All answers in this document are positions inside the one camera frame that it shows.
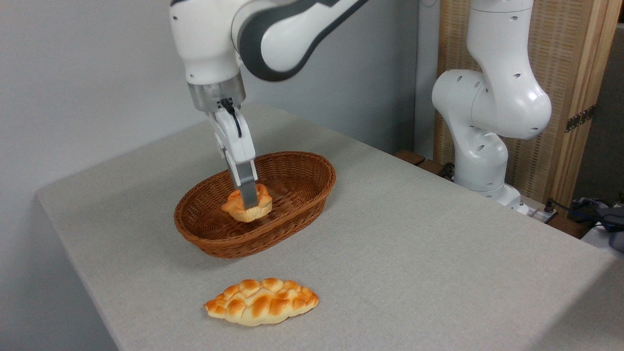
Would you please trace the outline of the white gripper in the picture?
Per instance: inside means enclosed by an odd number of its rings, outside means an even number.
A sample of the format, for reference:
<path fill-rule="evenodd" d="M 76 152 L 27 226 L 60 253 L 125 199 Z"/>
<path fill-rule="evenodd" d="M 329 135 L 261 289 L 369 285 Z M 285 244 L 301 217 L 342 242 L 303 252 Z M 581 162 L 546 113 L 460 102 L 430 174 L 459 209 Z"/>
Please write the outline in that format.
<path fill-rule="evenodd" d="M 216 113 L 207 113 L 221 153 L 227 160 L 228 169 L 236 190 L 240 191 L 244 209 L 258 205 L 256 194 L 256 172 L 254 159 L 256 151 L 248 124 L 239 109 L 234 108 L 234 115 L 225 109 Z"/>

